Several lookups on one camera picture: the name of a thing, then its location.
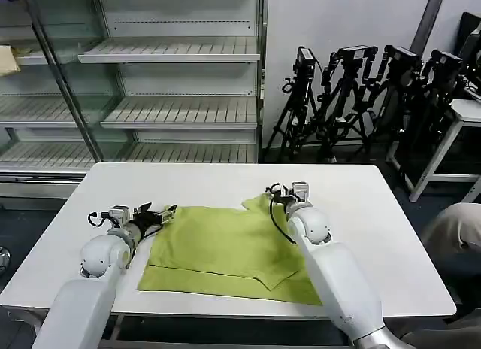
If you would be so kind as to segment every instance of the folded cloth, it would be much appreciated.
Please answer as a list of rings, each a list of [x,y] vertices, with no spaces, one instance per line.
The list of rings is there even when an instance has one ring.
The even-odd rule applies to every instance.
[[[20,67],[15,61],[11,47],[0,46],[0,77],[19,71]]]
[[[153,242],[139,290],[181,291],[319,305],[296,245],[278,232],[270,197],[246,210],[179,207]],[[286,232],[282,205],[273,216]]]

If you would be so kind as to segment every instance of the shelf rack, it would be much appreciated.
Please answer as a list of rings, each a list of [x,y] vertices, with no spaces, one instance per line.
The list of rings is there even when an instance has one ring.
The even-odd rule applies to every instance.
[[[15,60],[18,65],[47,64],[44,53],[37,41],[14,41],[11,43],[11,46],[14,49]],[[78,55],[84,51],[86,43],[78,44],[77,41],[63,39],[54,42],[54,47],[59,62],[66,64],[78,60]]]
[[[111,100],[107,96],[83,97],[85,119],[95,124],[104,118],[101,109]],[[0,127],[13,129],[75,129],[77,125],[62,96],[0,96]]]
[[[106,129],[256,129],[256,97],[128,96]]]
[[[20,141],[0,156],[0,171],[87,173],[94,164],[83,142]]]
[[[82,63],[257,62],[256,37],[109,38],[80,54]]]
[[[254,144],[135,144],[123,162],[255,163]]]

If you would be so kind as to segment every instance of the white table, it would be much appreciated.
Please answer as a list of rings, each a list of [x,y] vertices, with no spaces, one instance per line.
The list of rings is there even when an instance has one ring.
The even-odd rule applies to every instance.
[[[481,192],[481,178],[478,174],[441,174],[435,173],[441,162],[443,161],[448,150],[458,137],[459,132],[463,127],[481,127],[481,103],[476,100],[455,99],[451,104],[455,112],[456,118],[449,127],[448,132],[441,141],[439,147],[436,149],[431,161],[426,169],[421,174],[421,177],[416,184],[405,175],[406,184],[411,191],[409,200],[416,202],[425,190],[429,182],[476,182],[471,188],[470,192],[465,196],[463,202],[472,202]],[[389,150],[387,161],[392,162],[397,169],[400,168],[398,161],[395,158],[397,143],[394,143]]]
[[[0,294],[10,309],[48,309],[78,275],[79,252],[104,232],[87,214],[154,202],[241,208],[274,182],[307,181],[310,200],[329,215],[379,290],[385,317],[448,316],[455,305],[379,170],[371,165],[222,165],[99,163],[75,190]],[[220,317],[321,317],[322,307],[193,293],[140,292],[152,239],[122,278],[113,313]]]

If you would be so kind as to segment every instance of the metal shelf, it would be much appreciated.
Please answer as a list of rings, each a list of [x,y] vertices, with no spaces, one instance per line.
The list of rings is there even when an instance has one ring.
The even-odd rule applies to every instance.
[[[18,65],[46,65],[44,53],[36,41],[21,41],[12,43],[14,48],[15,60]],[[54,42],[57,59],[60,63],[70,63],[77,61],[79,53],[83,52],[83,45],[77,41],[57,41]]]
[[[129,96],[106,129],[256,129],[256,97]]]
[[[83,142],[17,142],[0,156],[0,171],[86,173],[94,164]]]
[[[256,163],[254,144],[136,144],[122,162]]]
[[[104,117],[107,96],[79,96],[87,123]],[[0,96],[0,127],[70,129],[77,125],[61,96]]]
[[[110,38],[80,54],[82,63],[257,62],[256,37]]]

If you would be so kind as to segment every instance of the black tripod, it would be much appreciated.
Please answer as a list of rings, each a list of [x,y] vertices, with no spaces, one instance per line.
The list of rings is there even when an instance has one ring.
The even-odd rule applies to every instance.
[[[356,132],[363,142],[368,139],[364,115],[372,105],[371,101],[364,101],[364,96],[367,89],[372,90],[375,87],[375,80],[370,79],[369,74],[376,53],[377,47],[356,46],[341,48],[336,53],[331,54],[329,65],[322,73],[321,85],[324,87],[324,93],[319,97],[322,103],[321,108],[313,120],[313,125],[316,127],[316,138],[321,142],[321,147],[317,153],[318,162],[325,160],[335,162],[332,152],[334,146],[341,140],[349,140],[347,136],[351,131]],[[358,85],[358,72],[362,68],[364,59],[366,59],[365,68],[362,72],[361,85]],[[344,75],[337,82],[334,91],[331,91],[332,75],[339,62],[342,62],[344,67]],[[344,117],[344,109],[351,92],[354,92],[355,96],[353,112]],[[339,93],[339,97],[334,110],[326,118],[328,109],[337,93]]]
[[[388,137],[387,147],[389,147],[404,131],[404,118],[409,114],[410,99],[420,88],[422,60],[403,47],[386,46],[377,72],[377,83],[384,78],[388,64],[389,72],[386,80],[377,86],[377,90],[371,91],[369,98],[374,106],[375,100],[386,90],[380,112],[373,120],[373,131],[366,142],[348,159],[348,162],[357,157],[362,150],[369,152],[371,145],[382,136]]]
[[[290,97],[274,127],[274,131],[262,155],[262,161],[265,160],[278,133],[283,136],[283,141],[276,162],[280,162],[286,150],[288,158],[293,159],[295,153],[301,149],[302,144],[312,134],[310,125],[307,124],[307,105],[310,103],[314,115],[316,115],[316,101],[314,100],[312,89],[315,69],[316,58],[311,50],[299,47],[294,64],[294,79],[286,78],[287,83],[282,88],[284,93],[290,93]],[[289,118],[286,128],[282,130],[281,127],[287,115],[289,115]]]
[[[419,148],[439,144],[450,126],[452,97],[463,92],[465,87],[462,59],[450,53],[434,50],[422,70],[426,85],[413,99],[411,119],[400,140],[399,153],[407,158]],[[430,73],[431,83],[427,83]]]

